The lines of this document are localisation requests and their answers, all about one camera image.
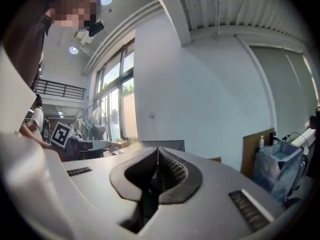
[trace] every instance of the cable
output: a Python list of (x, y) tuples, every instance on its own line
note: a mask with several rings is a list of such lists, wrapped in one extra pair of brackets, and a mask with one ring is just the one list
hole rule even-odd
[(307, 141), (307, 139), (301, 134), (301, 133), (299, 133), (299, 132), (297, 132), (297, 131), (293, 131), (293, 132), (291, 132), (290, 133), (290, 136), (291, 136), (291, 134), (299, 134), (300, 136), (302, 136), (304, 139), (305, 139), (305, 142), (306, 142), (306, 144), (308, 145), (308, 149), (309, 149), (309, 143), (308, 143), (308, 141)]

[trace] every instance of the bottle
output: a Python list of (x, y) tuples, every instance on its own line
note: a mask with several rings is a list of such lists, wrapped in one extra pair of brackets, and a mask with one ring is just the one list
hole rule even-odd
[(277, 132), (275, 131), (273, 134), (273, 145), (278, 143)]
[(261, 139), (260, 139), (260, 149), (263, 149), (265, 147), (265, 140), (264, 140), (264, 136), (261, 135)]

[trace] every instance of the white shirt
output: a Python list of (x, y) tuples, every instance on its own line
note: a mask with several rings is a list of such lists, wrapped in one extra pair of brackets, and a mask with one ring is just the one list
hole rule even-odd
[(36, 138), (40, 141), (42, 141), (42, 130), (43, 130), (43, 124), (44, 124), (44, 113), (42, 111), (41, 108), (37, 107), (35, 110), (34, 110), (34, 113), (31, 117), (31, 120), (29, 122), (29, 125), (31, 125), (34, 121), (36, 124), (37, 124), (37, 128), (35, 131), (33, 131), (33, 135), (36, 136)]

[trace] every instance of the window frame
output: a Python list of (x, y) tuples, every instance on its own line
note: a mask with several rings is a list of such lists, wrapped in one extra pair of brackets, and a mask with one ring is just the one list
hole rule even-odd
[[(132, 52), (134, 52), (134, 49), (132, 52), (128, 54), (128, 46), (133, 44), (135, 42), (135, 39), (132, 39), (130, 42), (128, 42), (126, 45), (123, 45), (120, 50), (118, 50), (105, 64), (103, 64), (102, 68), (97, 72), (96, 80), (95, 80), (95, 89), (94, 89), (94, 96), (93, 96), (93, 104), (98, 104), (98, 106), (101, 107), (101, 100), (103, 97), (107, 96), (107, 139), (109, 141), (112, 141), (112, 135), (111, 135), (111, 126), (110, 126), (110, 94), (118, 89), (118, 118), (119, 118), (119, 130), (120, 130), (120, 137), (121, 139), (125, 140), (125, 129), (124, 129), (124, 113), (123, 113), (123, 84), (130, 79), (134, 77), (134, 66), (130, 69), (128, 69), (126, 72), (124, 72), (124, 61), (125, 58), (130, 55)], [(119, 76), (113, 80), (112, 82), (108, 83), (105, 88), (103, 88), (103, 78), (105, 76), (105, 69), (109, 61), (114, 59), (116, 56), (118, 56), (121, 53), (120, 57), (120, 70), (119, 70)], [(99, 80), (101, 81), (100, 90), (97, 93), (97, 87)]]

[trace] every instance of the black railing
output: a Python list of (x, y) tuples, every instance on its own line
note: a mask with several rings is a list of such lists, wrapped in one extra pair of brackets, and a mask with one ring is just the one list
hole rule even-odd
[(84, 88), (38, 79), (36, 81), (34, 92), (36, 94), (46, 94), (65, 98), (83, 100), (85, 95)]

